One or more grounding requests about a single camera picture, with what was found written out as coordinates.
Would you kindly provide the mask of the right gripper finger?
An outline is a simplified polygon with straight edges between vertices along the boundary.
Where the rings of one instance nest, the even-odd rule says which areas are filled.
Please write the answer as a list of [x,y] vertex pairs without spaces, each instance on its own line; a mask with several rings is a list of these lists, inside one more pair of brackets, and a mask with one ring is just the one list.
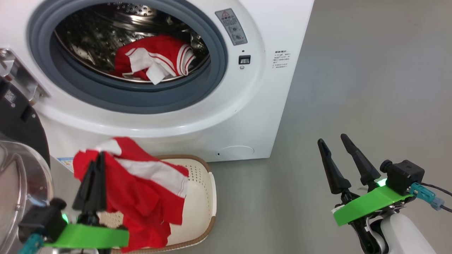
[[342,143],[347,153],[352,156],[353,161],[360,173],[360,182],[364,186],[378,186],[375,180],[381,177],[380,173],[376,170],[373,164],[368,158],[360,151],[357,146],[352,142],[349,136],[345,133],[340,135]]
[[326,173],[329,188],[332,194],[341,194],[351,187],[349,180],[345,179],[332,159],[332,153],[323,139],[317,141],[319,152]]

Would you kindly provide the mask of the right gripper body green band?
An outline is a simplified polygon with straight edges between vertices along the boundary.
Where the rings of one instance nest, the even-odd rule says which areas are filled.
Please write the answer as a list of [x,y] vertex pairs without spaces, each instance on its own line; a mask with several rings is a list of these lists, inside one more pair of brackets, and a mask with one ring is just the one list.
[[374,190],[352,199],[352,201],[344,201],[344,204],[340,205],[339,208],[333,209],[332,212],[337,225],[348,224],[399,201],[413,197],[409,193],[407,195],[396,193],[386,185],[386,181],[387,179],[379,180],[377,188]]

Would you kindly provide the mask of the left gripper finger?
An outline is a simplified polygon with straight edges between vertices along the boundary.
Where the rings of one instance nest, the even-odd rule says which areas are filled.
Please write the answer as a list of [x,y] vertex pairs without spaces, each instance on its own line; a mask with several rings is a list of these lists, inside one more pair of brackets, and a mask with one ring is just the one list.
[[100,152],[95,161],[95,211],[103,212],[107,208],[105,152]]
[[87,171],[81,181],[78,192],[74,198],[72,208],[81,212],[94,212],[96,209],[95,191],[96,169],[95,162],[90,161]]

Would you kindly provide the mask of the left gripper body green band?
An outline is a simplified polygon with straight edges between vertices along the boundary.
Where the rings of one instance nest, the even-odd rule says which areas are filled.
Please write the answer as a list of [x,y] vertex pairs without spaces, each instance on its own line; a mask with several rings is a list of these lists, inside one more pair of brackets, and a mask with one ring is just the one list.
[[75,224],[66,222],[61,211],[48,211],[44,237],[45,246],[55,249],[112,249],[128,246],[130,234],[103,226],[97,211],[81,212]]

